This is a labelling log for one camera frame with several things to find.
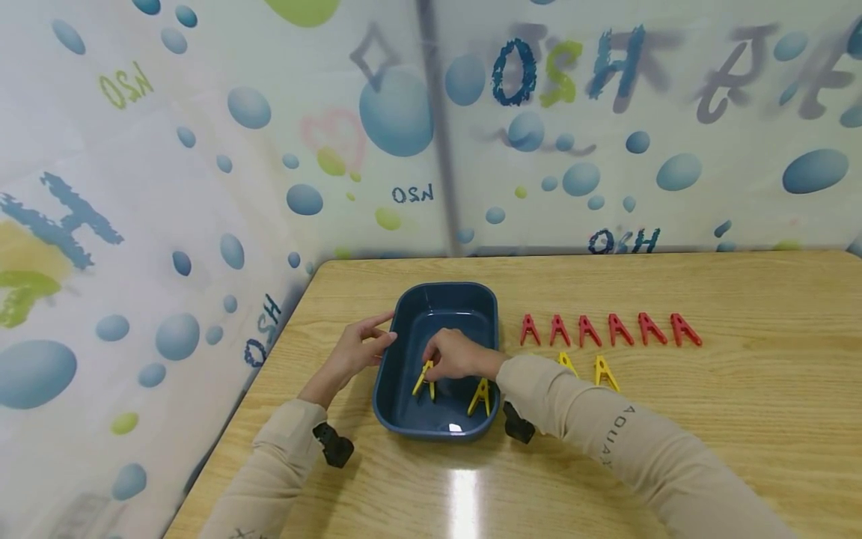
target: plastic clothespin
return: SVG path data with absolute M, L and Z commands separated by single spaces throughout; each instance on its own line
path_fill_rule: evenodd
M 419 375 L 419 379 L 416 381 L 416 385 L 413 386 L 413 396 L 422 389 L 422 383 L 428 384 L 428 391 L 431 393 L 431 401 L 434 402 L 434 399 L 437 398 L 436 391 L 434 390 L 434 382 L 425 382 L 425 373 L 428 372 L 428 369 L 434 366 L 434 362 L 431 360 L 425 361 L 425 365 L 422 366 L 422 374 Z
M 557 363 L 559 363 L 563 367 L 569 367 L 572 372 L 575 373 L 575 378 L 580 378 L 580 376 L 578 376 L 578 371 L 575 370 L 575 366 L 572 365 L 572 360 L 569 359 L 569 354 L 567 354 L 566 352 L 559 353 Z
M 608 380 L 608 384 L 611 386 L 611 388 L 613 388 L 615 392 L 620 392 L 620 386 L 616 383 L 616 378 L 614 378 L 614 374 L 610 371 L 610 367 L 608 367 L 608 362 L 604 360 L 603 355 L 597 355 L 596 378 L 594 379 L 593 384 L 601 385 L 602 378 L 606 378 Z
M 479 386 L 476 388 L 476 392 L 473 393 L 473 400 L 470 401 L 470 407 L 467 408 L 467 416 L 472 417 L 473 412 L 476 411 L 476 405 L 479 404 L 479 401 L 483 400 L 485 402 L 485 413 L 490 417 L 490 394 L 488 390 L 488 380 L 482 378 L 479 381 Z
M 533 317 L 530 313 L 524 315 L 524 319 L 521 322 L 521 346 L 524 346 L 524 339 L 527 338 L 527 332 L 533 334 L 533 338 L 536 340 L 536 344 L 541 346 L 541 342 L 539 341 L 539 332 L 536 331 L 536 324 L 533 322 Z

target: wooden table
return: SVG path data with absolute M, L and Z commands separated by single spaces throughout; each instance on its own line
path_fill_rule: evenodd
M 842 252 L 347 260 L 321 266 L 167 537 L 192 537 L 270 414 L 294 397 L 343 326 L 429 281 L 474 280 L 497 295 L 501 349 L 555 358 L 559 313 L 577 340 L 588 315 L 607 339 L 617 313 L 633 347 L 601 353 L 622 392 L 700 436 L 800 536 L 862 536 L 862 261 Z M 668 335 L 644 346 L 639 311 Z M 542 347 L 519 346 L 532 313 Z M 673 344 L 681 313 L 703 347 Z M 567 351 L 591 377 L 597 347 Z M 356 446 L 343 470 L 318 461 L 287 521 L 290 537 L 665 536 L 597 463 L 503 414 L 470 445 L 413 442 L 374 417 L 375 372 L 335 400 L 329 421 Z

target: finger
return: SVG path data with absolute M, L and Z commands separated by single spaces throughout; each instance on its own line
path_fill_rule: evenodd
M 397 338 L 398 333 L 390 331 L 389 333 L 384 333 L 373 341 L 364 343 L 362 346 L 368 350 L 372 357 L 375 355 L 383 355 L 383 352 L 389 347 L 389 345 L 395 342 Z

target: blue circle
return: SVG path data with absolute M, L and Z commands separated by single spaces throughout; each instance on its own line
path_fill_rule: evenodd
M 846 128 L 862 126 L 862 107 L 851 107 L 845 110 L 838 121 Z
M 244 128 L 260 129 L 272 119 L 272 110 L 266 97 L 248 86 L 233 88 L 229 92 L 228 110 Z
M 649 134 L 635 131 L 626 139 L 626 149 L 632 154 L 643 154 L 649 148 Z
M 604 207 L 604 197 L 602 195 L 593 195 L 590 197 L 590 200 L 587 201 L 587 208 L 591 210 L 600 210 Z
M 296 155 L 294 155 L 294 154 L 282 155 L 281 156 L 281 162 L 284 164 L 284 166 L 286 166 L 290 169 L 294 169 L 294 168 L 297 168 L 299 166 L 299 159 L 297 159 Z
M 233 269 L 242 269 L 246 265 L 246 251 L 235 235 L 223 234 L 219 249 L 222 251 L 222 259 Z
M 132 0 L 132 3 L 147 15 L 156 15 L 161 11 L 160 0 Z
M 177 20 L 186 28 L 194 28 L 197 26 L 197 13 L 192 8 L 180 4 L 174 11 L 177 14 Z
M 72 25 L 60 19 L 54 19 L 51 22 L 51 29 L 54 35 L 64 47 L 75 54 L 84 54 L 87 52 L 87 47 L 84 40 L 81 39 L 81 34 Z
M 563 190 L 573 197 L 589 195 L 596 187 L 602 174 L 592 163 L 577 163 L 563 174 Z
M 123 315 L 109 315 L 96 324 L 96 336 L 103 341 L 119 341 L 128 335 L 128 320 Z
M 215 157 L 215 163 L 218 165 L 219 169 L 225 174 L 230 174 L 230 171 L 234 170 L 234 162 L 230 160 L 227 155 L 217 155 Z
M 359 95 L 359 118 L 368 138 L 384 152 L 410 157 L 428 147 L 434 138 L 434 117 L 428 89 L 408 72 L 390 68 L 369 81 Z
M 532 110 L 522 112 L 509 124 L 509 144 L 521 152 L 533 152 L 545 138 L 545 124 Z
M 473 238 L 476 236 L 476 231 L 473 229 L 461 229 L 455 236 L 458 238 L 458 243 L 466 245 L 473 241 Z
M 484 64 L 475 54 L 453 60 L 446 70 L 446 94 L 453 103 L 465 107 L 476 103 L 484 90 Z
M 313 216 L 323 209 L 323 197 L 311 185 L 296 184 L 287 190 L 287 207 L 301 216 Z
M 225 296 L 222 303 L 224 304 L 224 310 L 226 312 L 236 312 L 236 296 L 233 294 Z
M 117 501 L 125 501 L 137 496 L 147 488 L 147 472 L 137 462 L 120 468 L 110 489 L 110 495 Z
M 161 363 L 150 363 L 138 373 L 138 383 L 144 387 L 155 387 L 162 383 L 167 369 Z
M 703 166 L 694 154 L 674 155 L 661 166 L 655 181 L 665 191 L 688 189 L 700 178 Z
M 781 92 L 781 95 L 778 96 L 778 106 L 783 107 L 785 103 L 793 99 L 793 96 L 796 95 L 797 90 L 799 90 L 799 83 L 790 83 L 790 86 L 785 88 L 784 91 Z
M 485 221 L 491 224 L 500 224 L 506 218 L 506 212 L 499 206 L 494 206 L 485 212 Z
M 808 36 L 805 32 L 790 32 L 778 40 L 772 50 L 772 55 L 775 56 L 775 60 L 786 62 L 802 54 L 807 45 Z
M 156 329 L 156 349 L 166 360 L 180 361 L 197 348 L 201 327 L 197 319 L 185 312 L 168 317 Z
M 556 147 L 560 152 L 568 152 L 575 145 L 575 135 L 563 133 L 557 137 Z
M 634 197 L 632 197 L 632 196 L 625 197 L 625 198 L 623 198 L 623 200 L 622 200 L 622 207 L 623 207 L 623 208 L 625 209 L 625 211 L 627 211 L 628 213 L 631 213 L 631 212 L 633 212 L 633 211 L 634 211 L 634 206 L 635 206 L 636 204 L 637 204 L 637 201 L 636 201 L 636 200 L 634 200 Z
M 179 137 L 179 141 L 183 143 L 185 147 L 194 147 L 195 142 L 197 142 L 197 137 L 192 133 L 191 129 L 186 127 L 177 128 L 177 137 Z
M 189 273 L 191 273 L 191 259 L 189 255 L 182 251 L 174 251 L 172 258 L 173 269 L 177 270 L 177 273 L 180 275 L 188 277 Z
M 553 191 L 557 188 L 557 179 L 554 176 L 546 176 L 541 180 L 541 189 L 543 191 Z
M 224 329 L 222 329 L 222 326 L 210 326 L 209 329 L 207 329 L 207 344 L 215 346 L 222 339 L 223 335 Z
M 784 189 L 794 195 L 805 195 L 832 187 L 844 178 L 850 168 L 847 156 L 828 148 L 797 157 L 784 170 Z
M 162 43 L 174 54 L 182 54 L 189 48 L 185 36 L 176 28 L 162 28 Z
M 56 341 L 21 341 L 0 352 L 0 404 L 29 410 L 65 390 L 78 370 L 75 354 Z

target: beige long-sleeve shirt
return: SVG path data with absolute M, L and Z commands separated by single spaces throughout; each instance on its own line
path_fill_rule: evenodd
M 539 431 L 576 446 L 630 486 L 672 537 L 795 536 L 703 442 L 666 417 L 536 356 L 506 361 L 497 384 Z M 279 537 L 321 453 L 311 430 L 325 420 L 316 404 L 283 404 L 255 437 L 200 537 Z

